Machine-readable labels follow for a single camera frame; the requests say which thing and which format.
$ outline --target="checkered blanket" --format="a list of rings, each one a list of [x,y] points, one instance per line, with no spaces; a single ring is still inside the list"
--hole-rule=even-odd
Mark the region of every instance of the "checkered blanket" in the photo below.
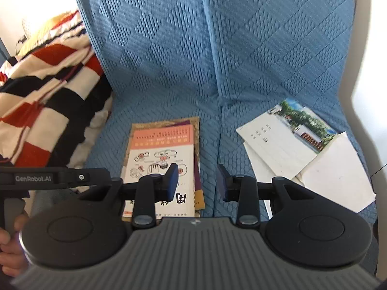
[[[112,89],[79,12],[0,68],[0,165],[81,167],[104,126]]]

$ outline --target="stack of books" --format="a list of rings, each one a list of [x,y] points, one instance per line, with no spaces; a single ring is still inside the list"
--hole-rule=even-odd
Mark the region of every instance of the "stack of books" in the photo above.
[[[287,98],[237,128],[259,182],[282,176],[359,212],[375,200],[370,181],[345,132]],[[265,201],[268,216],[271,209]]]
[[[121,177],[137,182],[148,174],[165,174],[171,163],[179,168],[179,183],[171,202],[155,204],[156,217],[198,217],[204,209],[199,174],[199,118],[133,123]],[[133,201],[127,201],[123,217],[131,218]]]

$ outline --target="sofa backrest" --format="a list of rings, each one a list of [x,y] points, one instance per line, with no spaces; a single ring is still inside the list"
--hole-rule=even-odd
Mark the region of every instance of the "sofa backrest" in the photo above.
[[[113,90],[337,104],[353,0],[77,0]]]

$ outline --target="finger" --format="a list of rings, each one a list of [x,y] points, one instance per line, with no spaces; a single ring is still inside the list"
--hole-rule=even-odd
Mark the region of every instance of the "finger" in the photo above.
[[[24,225],[29,221],[30,218],[28,218],[27,215],[21,214],[15,218],[15,231],[18,232],[23,229]]]
[[[23,255],[0,253],[0,265],[21,269],[25,268],[28,265],[27,259]]]
[[[21,255],[23,254],[23,249],[20,245],[19,235],[15,235],[15,237],[7,244],[1,244],[0,249],[3,252],[6,252],[8,254],[16,254],[16,255]]]
[[[22,273],[22,270],[3,266],[3,273],[11,277],[17,277]]]
[[[11,236],[8,231],[0,228],[0,244],[8,244],[11,240]]]

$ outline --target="blue quilted fabric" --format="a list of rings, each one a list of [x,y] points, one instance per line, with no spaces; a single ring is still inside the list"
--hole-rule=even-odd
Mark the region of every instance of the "blue quilted fabric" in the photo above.
[[[216,164],[252,175],[235,129],[286,97],[347,131],[364,162],[337,99],[353,0],[77,1],[116,94],[88,167],[119,174],[131,123],[200,116],[203,215],[235,217]],[[373,222],[375,205],[361,214]]]

